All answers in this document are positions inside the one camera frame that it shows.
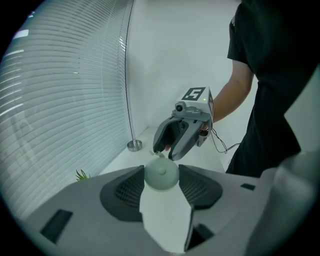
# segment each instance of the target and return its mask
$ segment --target black t-shirt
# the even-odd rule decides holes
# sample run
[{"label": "black t-shirt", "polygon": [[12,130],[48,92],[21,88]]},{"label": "black t-shirt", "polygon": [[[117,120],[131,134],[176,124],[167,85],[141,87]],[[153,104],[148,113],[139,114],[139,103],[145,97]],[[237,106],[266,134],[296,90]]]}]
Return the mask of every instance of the black t-shirt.
[{"label": "black t-shirt", "polygon": [[227,57],[249,66],[258,89],[246,134],[227,173],[260,177],[300,151],[284,114],[310,79],[319,52],[308,44],[309,31],[303,26],[310,24],[297,27],[277,7],[263,0],[242,2],[229,25]]}]

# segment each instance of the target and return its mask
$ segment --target table surface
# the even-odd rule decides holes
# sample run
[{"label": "table surface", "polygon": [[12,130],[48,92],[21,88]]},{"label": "table surface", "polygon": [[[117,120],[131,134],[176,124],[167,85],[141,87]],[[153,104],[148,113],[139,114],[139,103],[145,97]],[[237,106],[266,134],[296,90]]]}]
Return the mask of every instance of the table surface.
[{"label": "table surface", "polygon": [[[101,174],[116,170],[146,165],[152,156],[154,134],[157,128],[147,128],[137,139],[142,142],[142,149],[131,152],[127,148],[110,163]],[[191,165],[203,169],[224,172],[218,152],[211,139],[201,147],[194,146],[177,165]],[[191,207],[183,195],[179,184],[167,191],[156,191],[144,182],[140,199],[140,212],[143,225],[149,235],[165,250],[183,253],[190,223]]]}]

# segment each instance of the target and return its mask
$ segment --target person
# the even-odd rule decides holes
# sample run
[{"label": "person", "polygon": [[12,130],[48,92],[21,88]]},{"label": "person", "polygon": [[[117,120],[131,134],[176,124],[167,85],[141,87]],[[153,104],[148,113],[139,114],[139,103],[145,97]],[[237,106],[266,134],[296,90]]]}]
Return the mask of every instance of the person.
[{"label": "person", "polygon": [[318,47],[309,34],[314,24],[294,15],[297,9],[290,12],[274,2],[242,0],[229,24],[232,74],[214,99],[213,122],[237,109],[254,75],[258,80],[246,134],[226,171],[230,174],[260,177],[301,150],[284,114],[318,64]]}]

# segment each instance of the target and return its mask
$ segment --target window blinds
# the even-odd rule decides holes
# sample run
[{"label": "window blinds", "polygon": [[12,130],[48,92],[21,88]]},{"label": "window blinds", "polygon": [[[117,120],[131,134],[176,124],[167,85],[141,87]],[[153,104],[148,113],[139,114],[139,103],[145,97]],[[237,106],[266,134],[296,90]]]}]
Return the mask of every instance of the window blinds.
[{"label": "window blinds", "polygon": [[47,0],[0,66],[0,183],[25,218],[98,175],[132,140],[125,55],[133,0]]}]

